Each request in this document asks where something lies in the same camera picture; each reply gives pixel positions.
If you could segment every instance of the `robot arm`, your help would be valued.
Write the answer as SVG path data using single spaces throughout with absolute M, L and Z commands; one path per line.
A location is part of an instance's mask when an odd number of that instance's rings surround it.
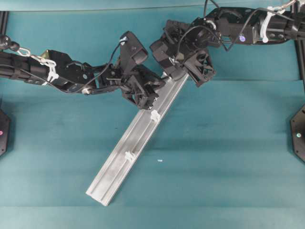
M 148 52 L 132 32 L 121 36 L 118 47 L 121 52 L 116 64 L 111 64 L 113 52 L 107 64 L 92 67 L 54 50 L 47 50 L 41 56 L 32 55 L 8 36 L 1 35 L 0 49 L 10 49 L 19 55 L 0 52 L 0 77 L 49 84 L 68 94 L 101 94 L 121 89 L 123 97 L 140 109 L 151 109 L 159 97 L 155 90 L 165 82 L 142 65 Z
M 168 76 L 179 80 L 188 73 L 199 87 L 216 74 L 209 46 L 229 51 L 234 44 L 269 45 L 305 39 L 304 3 L 292 0 L 256 10 L 216 4 L 216 9 L 190 24 L 168 20 L 163 35 L 150 48 Z

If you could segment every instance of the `black cable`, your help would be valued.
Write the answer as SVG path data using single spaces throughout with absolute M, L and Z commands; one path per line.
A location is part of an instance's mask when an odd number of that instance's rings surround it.
M 207 30 L 208 32 L 210 32 L 210 34 L 212 34 L 219 42 L 220 44 L 224 47 L 224 49 L 226 50 L 227 47 L 225 46 L 225 44 L 223 43 L 223 41 L 207 26 L 204 26 L 204 25 L 196 25 L 194 27 L 191 27 L 188 31 L 186 31 L 183 36 L 181 37 L 181 39 L 179 40 L 178 42 L 178 46 L 177 46 L 177 53 L 176 53 L 176 57 L 175 59 L 177 58 L 179 52 L 180 52 L 180 46 L 181 46 L 181 42 L 182 40 L 185 38 L 185 36 L 190 32 L 192 31 L 193 29 L 197 29 L 197 28 L 203 28 L 205 30 Z
M 204 10 L 203 10 L 203 17 L 205 18 L 206 17 L 206 8 L 208 6 L 208 1 L 209 0 L 205 0 L 205 3 L 204 3 Z M 219 5 L 214 1 L 214 0 L 210 0 L 217 8 L 220 8 Z
M 17 68 L 17 67 L 14 67 L 14 66 L 12 66 L 12 65 L 8 65 L 8 64 L 0 64 L 0 66 L 1 66 L 1 67 L 8 67 L 8 68 L 13 68 L 13 69 L 20 70 L 21 72 L 24 72 L 24 73 L 26 73 L 26 74 L 28 74 L 28 75 L 30 75 L 30 76 L 33 76 L 33 77 L 35 77 L 35 78 L 37 78 L 37 79 L 40 79 L 40 80 L 42 80 L 42 81 L 48 83 L 49 85 L 51 85 L 52 87 L 56 88 L 57 90 L 59 90 L 59 91 L 61 91 L 61 92 L 64 92 L 64 93 L 67 93 L 67 94 L 73 94 L 73 93 L 77 93 L 77 92 L 81 91 L 83 88 L 85 88 L 86 86 L 88 86 L 91 82 L 93 82 L 94 80 L 96 80 L 100 75 L 102 75 L 102 74 L 107 70 L 107 68 L 108 68 L 109 65 L 111 64 L 111 61 L 112 61 L 112 59 L 113 59 L 113 56 L 114 56 L 115 52 L 117 51 L 117 49 L 119 48 L 119 46 L 120 46 L 120 44 L 121 44 L 122 42 L 126 42 L 126 41 L 121 41 L 121 42 L 118 43 L 118 45 L 117 45 L 117 46 L 115 47 L 115 49 L 113 50 L 113 52 L 112 52 L 112 54 L 111 54 L 111 57 L 110 57 L 109 61 L 107 62 L 105 68 L 104 68 L 98 75 L 96 75 L 94 78 L 92 78 L 91 80 L 89 80 L 86 84 L 84 84 L 81 88 L 79 88 L 79 89 L 77 89 L 77 90 L 75 90 L 75 91 L 72 91 L 72 92 L 71 92 L 71 91 L 67 91 L 67 90 L 63 90 L 63 89 L 61 89 L 60 87 L 54 85 L 53 83 L 47 81 L 46 79 L 43 79 L 43 78 L 40 77 L 40 76 L 34 75 L 34 74 L 32 74 L 32 73 L 30 73 L 30 72 L 28 72 L 28 71 L 26 71 L 26 70 L 24 70 L 24 69 L 22 69 L 22 68 Z

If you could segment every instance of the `aluminum rail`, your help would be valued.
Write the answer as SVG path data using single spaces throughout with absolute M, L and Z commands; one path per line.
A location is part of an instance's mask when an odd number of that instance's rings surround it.
M 157 91 L 159 99 L 154 102 L 153 110 L 138 112 L 89 186 L 87 195 L 104 206 L 110 203 L 187 78 L 187 74 L 179 81 L 168 78 Z

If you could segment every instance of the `black hexagonal mount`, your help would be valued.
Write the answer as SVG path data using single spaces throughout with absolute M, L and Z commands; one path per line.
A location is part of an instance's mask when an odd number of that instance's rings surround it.
M 10 118 L 0 109 L 0 156 L 7 150 Z
M 295 154 L 305 162 L 305 105 L 290 120 Z

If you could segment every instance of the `purple led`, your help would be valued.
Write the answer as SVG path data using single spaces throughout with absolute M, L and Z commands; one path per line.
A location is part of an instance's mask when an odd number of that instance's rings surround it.
M 241 42 L 245 42 L 245 41 L 246 41 L 246 38 L 245 38 L 243 35 L 240 35 L 240 36 L 239 36 L 239 40 L 240 40 Z

